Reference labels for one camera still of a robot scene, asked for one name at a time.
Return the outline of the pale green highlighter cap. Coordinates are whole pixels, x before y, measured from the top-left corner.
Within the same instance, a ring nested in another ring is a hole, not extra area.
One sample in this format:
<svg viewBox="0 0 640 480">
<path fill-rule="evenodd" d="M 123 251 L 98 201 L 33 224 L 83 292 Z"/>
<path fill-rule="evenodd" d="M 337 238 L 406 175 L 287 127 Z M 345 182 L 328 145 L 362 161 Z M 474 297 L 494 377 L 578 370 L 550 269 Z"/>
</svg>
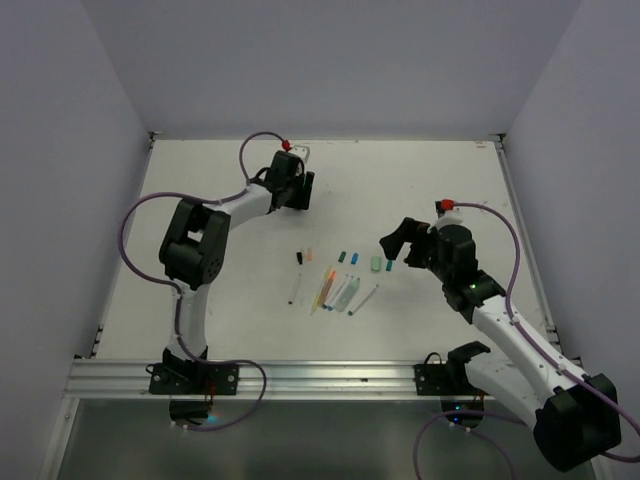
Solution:
<svg viewBox="0 0 640 480">
<path fill-rule="evenodd" d="M 382 268 L 382 258 L 380 256 L 373 256 L 371 258 L 370 268 L 373 272 L 379 272 Z"/>
</svg>

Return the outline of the teal capped white marker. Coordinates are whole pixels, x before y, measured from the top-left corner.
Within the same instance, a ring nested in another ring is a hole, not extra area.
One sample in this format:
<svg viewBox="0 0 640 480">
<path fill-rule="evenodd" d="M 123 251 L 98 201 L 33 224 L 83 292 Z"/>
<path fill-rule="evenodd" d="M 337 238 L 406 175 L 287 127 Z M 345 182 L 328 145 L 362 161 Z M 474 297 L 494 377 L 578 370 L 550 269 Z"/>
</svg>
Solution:
<svg viewBox="0 0 640 480">
<path fill-rule="evenodd" d="M 348 315 L 354 316 L 369 301 L 369 299 L 376 293 L 378 289 L 378 284 L 370 288 L 354 305 L 351 306 L 351 308 L 348 310 Z"/>
</svg>

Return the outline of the pale green translucent highlighter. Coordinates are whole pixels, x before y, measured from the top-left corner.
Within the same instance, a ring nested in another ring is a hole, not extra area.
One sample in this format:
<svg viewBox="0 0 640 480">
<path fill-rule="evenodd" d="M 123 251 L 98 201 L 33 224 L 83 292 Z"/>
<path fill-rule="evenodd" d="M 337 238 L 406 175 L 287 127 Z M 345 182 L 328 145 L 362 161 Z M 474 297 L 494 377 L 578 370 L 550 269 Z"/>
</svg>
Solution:
<svg viewBox="0 0 640 480">
<path fill-rule="evenodd" d="M 344 290 L 334 307 L 337 312 L 345 311 L 355 294 L 358 292 L 360 283 L 361 279 L 359 277 L 354 278 L 349 286 Z"/>
</svg>

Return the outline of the orange brown highlighter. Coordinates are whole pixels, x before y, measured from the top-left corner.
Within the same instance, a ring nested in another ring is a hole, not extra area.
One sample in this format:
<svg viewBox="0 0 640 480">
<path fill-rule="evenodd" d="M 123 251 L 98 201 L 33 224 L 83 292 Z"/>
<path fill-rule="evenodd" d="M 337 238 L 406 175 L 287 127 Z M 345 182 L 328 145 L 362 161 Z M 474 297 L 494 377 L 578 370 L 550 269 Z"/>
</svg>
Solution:
<svg viewBox="0 0 640 480">
<path fill-rule="evenodd" d="M 326 283 L 324 285 L 323 288 L 323 292 L 322 292 L 322 297 L 321 297 L 321 304 L 324 305 L 327 301 L 327 297 L 329 295 L 329 293 L 331 292 L 333 283 L 334 283 L 334 279 L 336 276 L 336 271 L 332 270 L 331 273 L 329 274 Z"/>
</svg>

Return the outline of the yellow slim highlighter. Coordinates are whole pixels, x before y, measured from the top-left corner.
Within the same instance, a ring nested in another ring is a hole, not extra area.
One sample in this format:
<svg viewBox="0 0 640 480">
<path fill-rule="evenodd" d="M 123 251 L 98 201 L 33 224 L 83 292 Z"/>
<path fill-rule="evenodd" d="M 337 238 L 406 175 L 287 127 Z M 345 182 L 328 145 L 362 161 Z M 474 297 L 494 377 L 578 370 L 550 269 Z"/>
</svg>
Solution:
<svg viewBox="0 0 640 480">
<path fill-rule="evenodd" d="M 325 290 L 325 286 L 327 285 L 327 282 L 328 282 L 332 272 L 333 272 L 333 267 L 332 267 L 332 265 L 329 265 L 327 267 L 326 271 L 323 274 L 322 281 L 320 283 L 318 292 L 317 292 L 317 294 L 315 296 L 315 299 L 313 300 L 313 302 L 311 304 L 310 315 L 313 315 L 315 313 L 315 311 L 317 310 L 319 304 L 321 303 L 322 296 L 324 295 L 323 292 Z"/>
</svg>

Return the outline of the blue capped white marker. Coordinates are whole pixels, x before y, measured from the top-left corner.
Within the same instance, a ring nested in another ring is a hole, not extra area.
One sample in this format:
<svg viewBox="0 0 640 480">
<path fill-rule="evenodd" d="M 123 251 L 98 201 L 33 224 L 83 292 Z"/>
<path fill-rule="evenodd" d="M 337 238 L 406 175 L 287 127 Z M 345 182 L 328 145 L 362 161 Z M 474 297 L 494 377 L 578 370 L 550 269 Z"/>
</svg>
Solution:
<svg viewBox="0 0 640 480">
<path fill-rule="evenodd" d="M 352 282 L 353 279 L 354 279 L 354 277 L 352 275 L 350 275 L 349 281 L 344 285 L 344 288 L 341 290 L 339 295 L 336 297 L 336 299 L 335 299 L 335 301 L 334 301 L 334 303 L 332 305 L 333 309 L 334 309 L 335 304 L 337 303 L 338 299 L 340 298 L 340 296 L 343 294 L 344 290 L 349 286 L 349 284 Z"/>
</svg>

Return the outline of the dark green capped marker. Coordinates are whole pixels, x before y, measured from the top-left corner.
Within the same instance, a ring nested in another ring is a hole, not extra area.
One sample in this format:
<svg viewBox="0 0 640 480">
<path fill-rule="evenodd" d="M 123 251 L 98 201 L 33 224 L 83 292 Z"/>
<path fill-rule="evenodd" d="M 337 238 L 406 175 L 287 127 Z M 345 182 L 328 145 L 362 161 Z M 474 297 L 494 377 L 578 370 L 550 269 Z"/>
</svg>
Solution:
<svg viewBox="0 0 640 480">
<path fill-rule="evenodd" d="M 344 288 L 344 285 L 349 281 L 350 275 L 349 274 L 345 274 L 337 283 L 336 285 L 332 288 L 332 290 L 328 293 L 324 303 L 323 303 L 323 308 L 327 309 L 327 310 L 332 310 L 333 307 L 333 303 L 336 299 L 336 297 L 339 295 L 339 293 L 341 292 L 341 290 Z"/>
</svg>

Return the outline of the black capped whiteboard pen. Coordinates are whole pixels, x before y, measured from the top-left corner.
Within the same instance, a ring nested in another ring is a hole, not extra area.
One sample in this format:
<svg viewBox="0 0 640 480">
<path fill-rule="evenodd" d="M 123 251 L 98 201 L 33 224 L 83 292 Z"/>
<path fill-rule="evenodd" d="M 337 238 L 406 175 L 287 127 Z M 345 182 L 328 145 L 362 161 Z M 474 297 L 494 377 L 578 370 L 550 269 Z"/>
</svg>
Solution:
<svg viewBox="0 0 640 480">
<path fill-rule="evenodd" d="M 302 273 L 300 272 L 297 274 L 293 287 L 291 289 L 291 292 L 288 296 L 288 305 L 293 305 L 293 303 L 295 302 L 295 299 L 301 284 L 301 280 L 302 280 Z"/>
</svg>

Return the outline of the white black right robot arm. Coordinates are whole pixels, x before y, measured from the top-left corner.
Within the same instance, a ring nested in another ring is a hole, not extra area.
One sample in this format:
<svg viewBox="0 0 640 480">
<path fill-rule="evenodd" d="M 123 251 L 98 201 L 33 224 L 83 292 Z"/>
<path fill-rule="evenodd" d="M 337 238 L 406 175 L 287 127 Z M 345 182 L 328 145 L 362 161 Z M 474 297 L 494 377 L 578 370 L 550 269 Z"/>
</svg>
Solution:
<svg viewBox="0 0 640 480">
<path fill-rule="evenodd" d="M 404 218 L 380 245 L 389 260 L 407 246 L 406 264 L 429 270 L 452 310 L 493 343 L 470 342 L 441 364 L 415 365 L 418 394 L 494 397 L 532 430 L 543 457 L 561 472 L 620 444 L 613 383 L 566 359 L 517 313 L 505 289 L 480 269 L 469 229 Z"/>
</svg>

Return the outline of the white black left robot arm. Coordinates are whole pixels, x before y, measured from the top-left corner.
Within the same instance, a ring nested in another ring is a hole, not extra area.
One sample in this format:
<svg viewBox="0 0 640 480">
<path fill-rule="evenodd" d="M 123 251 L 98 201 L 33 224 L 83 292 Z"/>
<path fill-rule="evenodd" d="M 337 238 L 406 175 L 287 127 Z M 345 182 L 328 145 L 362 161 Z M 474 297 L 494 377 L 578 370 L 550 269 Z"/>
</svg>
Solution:
<svg viewBox="0 0 640 480">
<path fill-rule="evenodd" d="M 173 370 L 173 381 L 185 392 L 197 392 L 207 383 L 208 293 L 222 270 L 231 230 L 282 207 L 307 210 L 315 174 L 306 169 L 306 161 L 279 150 L 240 193 L 177 204 L 159 251 L 166 277 L 177 285 L 172 338 L 162 364 Z"/>
</svg>

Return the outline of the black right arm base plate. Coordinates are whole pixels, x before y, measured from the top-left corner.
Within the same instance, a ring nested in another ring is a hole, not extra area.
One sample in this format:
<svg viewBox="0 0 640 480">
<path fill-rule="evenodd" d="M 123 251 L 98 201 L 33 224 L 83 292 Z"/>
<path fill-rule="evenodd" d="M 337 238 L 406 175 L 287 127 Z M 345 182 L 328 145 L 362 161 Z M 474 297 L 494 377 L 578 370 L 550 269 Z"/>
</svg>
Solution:
<svg viewBox="0 0 640 480">
<path fill-rule="evenodd" d="M 436 397 L 446 419 L 454 425 L 477 428 L 482 416 L 463 411 L 484 411 L 485 392 L 473 387 L 465 378 L 456 380 L 443 363 L 419 363 L 413 365 L 415 390 L 418 396 Z"/>
</svg>

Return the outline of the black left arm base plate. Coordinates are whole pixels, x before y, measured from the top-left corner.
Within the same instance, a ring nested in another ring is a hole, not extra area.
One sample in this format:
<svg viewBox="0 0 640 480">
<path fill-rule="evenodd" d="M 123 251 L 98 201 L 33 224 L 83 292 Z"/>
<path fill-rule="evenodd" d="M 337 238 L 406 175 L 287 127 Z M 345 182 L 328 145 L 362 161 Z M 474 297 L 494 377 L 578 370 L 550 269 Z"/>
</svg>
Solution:
<svg viewBox="0 0 640 480">
<path fill-rule="evenodd" d="M 210 418 L 215 396 L 234 396 L 238 364 L 208 366 L 198 362 L 148 364 L 149 393 L 169 401 L 170 419 L 180 425 L 201 426 Z"/>
</svg>

